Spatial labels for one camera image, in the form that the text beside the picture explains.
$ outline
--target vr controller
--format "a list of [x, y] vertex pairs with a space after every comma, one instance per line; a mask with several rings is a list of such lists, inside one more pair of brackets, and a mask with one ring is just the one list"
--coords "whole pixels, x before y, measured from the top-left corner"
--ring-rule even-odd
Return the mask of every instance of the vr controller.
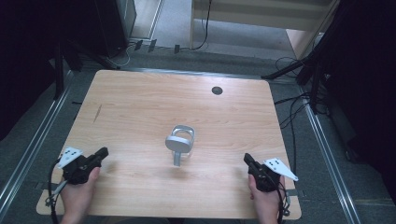
[[84, 184], [95, 167], [101, 167], [102, 160], [108, 156], [107, 147], [100, 148], [88, 158], [82, 156], [82, 151], [69, 147], [59, 161], [58, 168], [64, 169], [64, 180], [72, 185]]
[[270, 192], [276, 190], [279, 186], [281, 175], [298, 181], [298, 177], [280, 159], [274, 158], [264, 161], [264, 164], [260, 164], [250, 154], [245, 153], [244, 162], [248, 166], [247, 172], [254, 176], [256, 188], [260, 191]]

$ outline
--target metal frame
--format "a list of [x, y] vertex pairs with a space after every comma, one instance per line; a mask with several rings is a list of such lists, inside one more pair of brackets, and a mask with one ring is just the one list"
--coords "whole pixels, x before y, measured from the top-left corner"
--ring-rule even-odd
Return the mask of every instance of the metal frame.
[[4, 217], [7, 214], [8, 208], [10, 207], [12, 201], [14, 200], [18, 190], [21, 187], [23, 179], [29, 172], [36, 155], [38, 154], [46, 136], [52, 126], [53, 121], [55, 121], [59, 111], [61, 110], [64, 100], [69, 93], [71, 80], [74, 75], [69, 71], [66, 75], [66, 87], [64, 92], [54, 100], [47, 112], [46, 116], [43, 118], [40, 126], [38, 127], [35, 135], [30, 142], [29, 146], [26, 148], [24, 154], [21, 157], [20, 162], [9, 178], [8, 182], [5, 184], [0, 193], [0, 223], [2, 223]]
[[344, 181], [340, 170], [338, 169], [334, 156], [332, 155], [332, 149], [329, 145], [329, 142], [327, 141], [323, 129], [321, 128], [318, 116], [314, 114], [311, 106], [306, 106], [305, 111], [311, 123], [312, 130], [314, 131], [314, 134], [318, 140], [320, 151], [326, 163], [327, 169], [329, 170], [330, 178], [332, 179], [335, 191], [337, 192], [338, 200], [343, 207], [347, 222], [350, 224], [361, 223], [361, 219], [359, 218], [358, 211], [356, 210], [355, 204], [353, 203], [352, 196], [349, 193], [347, 184]]

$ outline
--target human hand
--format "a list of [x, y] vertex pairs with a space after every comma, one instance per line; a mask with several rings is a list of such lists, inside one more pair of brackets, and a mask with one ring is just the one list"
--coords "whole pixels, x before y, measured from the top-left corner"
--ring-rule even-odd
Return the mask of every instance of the human hand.
[[[283, 187], [285, 187], [285, 176], [282, 175], [279, 178], [279, 182]], [[256, 208], [256, 213], [260, 223], [276, 224], [280, 203], [277, 191], [262, 192], [258, 190], [256, 188], [256, 180], [253, 175], [248, 176], [248, 187], [250, 188], [250, 199], [254, 202], [254, 207]], [[280, 193], [283, 199], [285, 197], [284, 190], [281, 190]]]
[[64, 202], [62, 224], [81, 223], [87, 216], [99, 173], [100, 168], [95, 167], [91, 171], [87, 183], [80, 185], [67, 184], [61, 191], [62, 201]]

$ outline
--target person's left hand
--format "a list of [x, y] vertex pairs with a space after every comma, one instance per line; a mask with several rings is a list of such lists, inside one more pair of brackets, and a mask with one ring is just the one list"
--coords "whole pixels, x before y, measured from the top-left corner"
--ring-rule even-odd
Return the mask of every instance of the person's left hand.
[[62, 201], [64, 202], [62, 224], [81, 223], [87, 216], [99, 173], [100, 168], [95, 167], [91, 171], [87, 183], [81, 185], [67, 184], [61, 191]]

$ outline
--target controller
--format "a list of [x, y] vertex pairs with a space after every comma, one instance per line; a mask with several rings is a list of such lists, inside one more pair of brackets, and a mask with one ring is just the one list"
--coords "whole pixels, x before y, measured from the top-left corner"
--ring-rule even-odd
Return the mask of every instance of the controller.
[[58, 168], [64, 169], [64, 180], [69, 184], [86, 183], [93, 168], [102, 166], [101, 162], [108, 156], [108, 150], [102, 147], [88, 158], [81, 154], [81, 150], [69, 147], [61, 157]]
[[279, 185], [280, 175], [269, 169], [265, 165], [254, 161], [250, 154], [245, 153], [244, 162], [248, 166], [248, 173], [254, 176], [256, 188], [260, 191], [271, 192], [276, 190]]

